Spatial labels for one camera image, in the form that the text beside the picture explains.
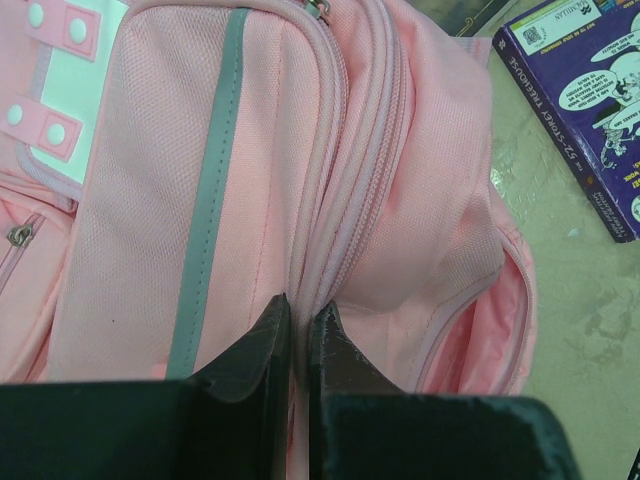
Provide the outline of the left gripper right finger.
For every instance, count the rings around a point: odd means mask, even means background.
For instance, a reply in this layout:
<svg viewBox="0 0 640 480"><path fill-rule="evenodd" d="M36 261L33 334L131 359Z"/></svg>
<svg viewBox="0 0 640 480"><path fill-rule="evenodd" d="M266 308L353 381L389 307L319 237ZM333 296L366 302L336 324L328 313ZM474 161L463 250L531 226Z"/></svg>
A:
<svg viewBox="0 0 640 480"><path fill-rule="evenodd" d="M402 391L354 345L329 303L309 360L312 479L578 479L542 402Z"/></svg>

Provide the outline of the dark novel Two Cities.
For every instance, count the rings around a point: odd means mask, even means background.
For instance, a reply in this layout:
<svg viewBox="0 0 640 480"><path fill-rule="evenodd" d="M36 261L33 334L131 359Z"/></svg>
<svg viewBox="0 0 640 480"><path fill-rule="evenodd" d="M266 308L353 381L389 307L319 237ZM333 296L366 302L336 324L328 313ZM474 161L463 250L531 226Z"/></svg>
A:
<svg viewBox="0 0 640 480"><path fill-rule="evenodd" d="M507 13L516 0L450 1L441 28L450 36L472 37Z"/></svg>

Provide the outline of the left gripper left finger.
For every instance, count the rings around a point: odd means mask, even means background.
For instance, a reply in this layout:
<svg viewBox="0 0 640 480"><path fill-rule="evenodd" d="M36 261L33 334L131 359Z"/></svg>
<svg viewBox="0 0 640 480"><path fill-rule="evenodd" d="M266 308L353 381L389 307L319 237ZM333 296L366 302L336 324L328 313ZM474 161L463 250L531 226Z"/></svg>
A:
<svg viewBox="0 0 640 480"><path fill-rule="evenodd" d="M5 479L281 479L290 307L181 380L5 385Z"/></svg>

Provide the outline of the pink student backpack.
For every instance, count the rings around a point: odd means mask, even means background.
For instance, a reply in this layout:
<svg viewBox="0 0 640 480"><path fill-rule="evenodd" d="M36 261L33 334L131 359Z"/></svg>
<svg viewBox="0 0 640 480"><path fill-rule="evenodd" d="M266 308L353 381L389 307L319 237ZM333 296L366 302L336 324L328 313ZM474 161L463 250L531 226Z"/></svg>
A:
<svg viewBox="0 0 640 480"><path fill-rule="evenodd" d="M405 1L3 2L2 382L185 379L284 296L289 479L325 306L404 392L519 393L490 51Z"/></svg>

